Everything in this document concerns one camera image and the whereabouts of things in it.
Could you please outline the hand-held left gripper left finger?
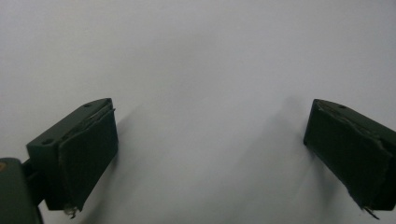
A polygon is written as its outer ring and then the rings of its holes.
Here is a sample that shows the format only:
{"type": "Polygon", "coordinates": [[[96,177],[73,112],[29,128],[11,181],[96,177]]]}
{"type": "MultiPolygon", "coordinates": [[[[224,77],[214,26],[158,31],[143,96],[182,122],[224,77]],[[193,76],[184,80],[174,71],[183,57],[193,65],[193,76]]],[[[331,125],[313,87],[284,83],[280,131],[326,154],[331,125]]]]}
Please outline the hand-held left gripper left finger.
{"type": "Polygon", "coordinates": [[[80,106],[27,144],[33,168],[46,180],[50,210],[81,210],[118,152],[112,100],[80,106]]]}

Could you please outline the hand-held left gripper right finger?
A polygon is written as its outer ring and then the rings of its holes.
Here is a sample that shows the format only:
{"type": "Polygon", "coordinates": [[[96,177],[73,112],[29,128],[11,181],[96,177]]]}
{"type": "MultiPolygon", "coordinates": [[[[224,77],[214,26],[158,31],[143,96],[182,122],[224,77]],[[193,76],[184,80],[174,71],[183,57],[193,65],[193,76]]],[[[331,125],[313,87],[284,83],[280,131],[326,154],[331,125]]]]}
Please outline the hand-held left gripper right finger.
{"type": "Polygon", "coordinates": [[[396,132],[337,103],[313,101],[304,144],[362,209],[396,207],[396,132]]]}

